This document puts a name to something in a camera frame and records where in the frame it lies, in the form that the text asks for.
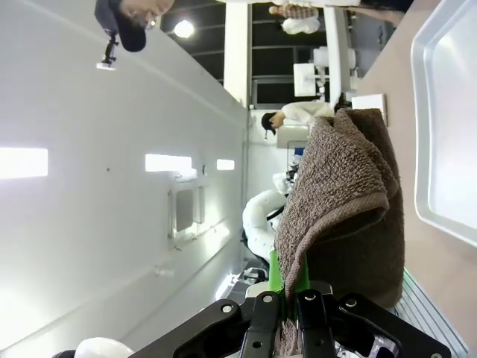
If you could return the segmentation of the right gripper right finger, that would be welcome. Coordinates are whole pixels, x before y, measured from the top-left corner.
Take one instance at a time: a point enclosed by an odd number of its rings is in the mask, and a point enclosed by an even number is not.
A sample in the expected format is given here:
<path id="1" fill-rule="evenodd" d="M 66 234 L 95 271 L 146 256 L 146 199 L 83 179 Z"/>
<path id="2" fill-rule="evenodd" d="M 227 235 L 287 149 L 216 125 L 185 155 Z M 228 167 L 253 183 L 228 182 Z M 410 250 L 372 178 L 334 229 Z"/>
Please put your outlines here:
<path id="1" fill-rule="evenodd" d="M 337 300 L 310 286 L 305 260 L 294 281 L 294 348 L 303 357 L 450 357 L 443 343 L 359 294 Z"/>

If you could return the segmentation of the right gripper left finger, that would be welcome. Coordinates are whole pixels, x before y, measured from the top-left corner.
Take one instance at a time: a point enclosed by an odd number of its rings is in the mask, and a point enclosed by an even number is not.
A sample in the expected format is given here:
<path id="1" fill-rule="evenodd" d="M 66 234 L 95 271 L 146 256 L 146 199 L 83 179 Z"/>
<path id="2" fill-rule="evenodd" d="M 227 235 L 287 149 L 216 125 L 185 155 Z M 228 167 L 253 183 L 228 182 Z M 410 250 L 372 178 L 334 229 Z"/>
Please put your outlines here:
<path id="1" fill-rule="evenodd" d="M 133 354 L 154 357 L 272 357 L 285 296 L 278 253 L 270 255 L 268 291 L 242 304 L 219 299 L 167 334 Z"/>

